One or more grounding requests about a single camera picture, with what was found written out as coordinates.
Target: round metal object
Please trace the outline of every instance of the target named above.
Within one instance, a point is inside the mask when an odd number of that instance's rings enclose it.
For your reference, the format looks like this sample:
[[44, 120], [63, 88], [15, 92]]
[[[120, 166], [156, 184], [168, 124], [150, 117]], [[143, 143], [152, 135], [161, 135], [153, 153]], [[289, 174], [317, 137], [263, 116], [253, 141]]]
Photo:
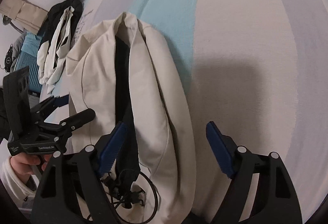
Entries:
[[274, 158], [274, 159], [278, 159], [279, 155], [276, 152], [272, 152], [271, 157]]
[[88, 145], [88, 146], [85, 148], [85, 151], [86, 151], [86, 152], [92, 152], [94, 149], [95, 149], [95, 147], [94, 147], [93, 145]]
[[238, 150], [239, 153], [246, 153], [246, 151], [247, 151], [247, 149], [245, 147], [243, 147], [243, 146], [239, 146], [237, 148], [237, 150]]
[[55, 153], [53, 153], [53, 157], [54, 158], [57, 158], [57, 157], [59, 157], [61, 155], [61, 153], [59, 152], [59, 151], [56, 151]]

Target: bed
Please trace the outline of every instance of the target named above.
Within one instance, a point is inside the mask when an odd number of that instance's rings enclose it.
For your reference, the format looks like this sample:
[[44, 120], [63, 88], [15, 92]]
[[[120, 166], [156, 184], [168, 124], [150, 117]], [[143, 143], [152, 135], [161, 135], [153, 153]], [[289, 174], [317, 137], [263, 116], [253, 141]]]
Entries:
[[[252, 152], [280, 154], [305, 223], [328, 193], [328, 0], [85, 0], [72, 46], [123, 11], [165, 36], [183, 83], [197, 145], [193, 212], [209, 222], [229, 185], [205, 138], [214, 121]], [[63, 73], [52, 95], [67, 93]], [[63, 107], [48, 121], [67, 116]]]

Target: blue stripe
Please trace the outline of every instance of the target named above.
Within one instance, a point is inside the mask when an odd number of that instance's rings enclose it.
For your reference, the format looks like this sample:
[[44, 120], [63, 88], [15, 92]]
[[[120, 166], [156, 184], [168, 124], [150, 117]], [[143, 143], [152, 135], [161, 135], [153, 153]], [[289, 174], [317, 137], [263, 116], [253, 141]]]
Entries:
[[185, 93], [191, 80], [196, 3], [197, 0], [135, 0], [129, 9], [164, 35]]

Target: hand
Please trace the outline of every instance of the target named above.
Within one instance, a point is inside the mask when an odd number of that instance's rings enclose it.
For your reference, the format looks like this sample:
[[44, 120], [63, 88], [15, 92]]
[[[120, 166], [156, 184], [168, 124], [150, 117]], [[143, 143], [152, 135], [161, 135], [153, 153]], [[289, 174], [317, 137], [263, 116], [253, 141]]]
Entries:
[[[45, 163], [43, 163], [41, 167], [43, 171], [46, 169], [51, 156], [52, 155], [44, 155]], [[24, 152], [10, 158], [10, 165], [13, 171], [24, 184], [26, 184], [29, 177], [34, 174], [30, 165], [39, 165], [40, 163], [40, 158], [37, 155], [28, 155]]]

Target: jacket sleeve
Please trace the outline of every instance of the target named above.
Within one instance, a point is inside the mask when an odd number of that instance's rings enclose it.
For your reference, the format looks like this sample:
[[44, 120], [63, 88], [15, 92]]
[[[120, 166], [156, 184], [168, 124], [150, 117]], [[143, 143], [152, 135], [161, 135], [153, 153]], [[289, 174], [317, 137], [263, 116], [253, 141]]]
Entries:
[[6, 188], [11, 199], [14, 201], [17, 207], [21, 207], [23, 200], [29, 196], [35, 196], [35, 191], [29, 189], [24, 183], [22, 183], [16, 176], [10, 165], [10, 157], [2, 164], [2, 171], [0, 172], [1, 181]]

